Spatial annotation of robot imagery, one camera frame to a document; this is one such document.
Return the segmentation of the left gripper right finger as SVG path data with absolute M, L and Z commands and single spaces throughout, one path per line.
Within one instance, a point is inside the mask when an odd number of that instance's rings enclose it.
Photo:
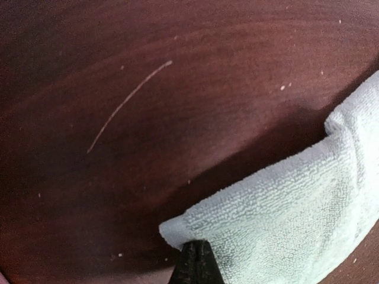
M 219 266 L 208 241 L 198 242 L 195 253 L 195 282 L 199 284 L 224 284 Z

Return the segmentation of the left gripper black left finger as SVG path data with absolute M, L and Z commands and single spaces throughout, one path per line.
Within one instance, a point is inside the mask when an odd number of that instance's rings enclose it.
M 196 245 L 194 241 L 185 243 L 175 268 L 172 272 L 169 284 L 192 284 L 196 283 Z

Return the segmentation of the green towel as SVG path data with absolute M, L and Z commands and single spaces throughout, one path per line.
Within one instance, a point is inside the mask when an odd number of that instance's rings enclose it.
M 207 240 L 227 283 L 318 283 L 378 221 L 378 75 L 325 121 L 326 138 L 161 223 Z

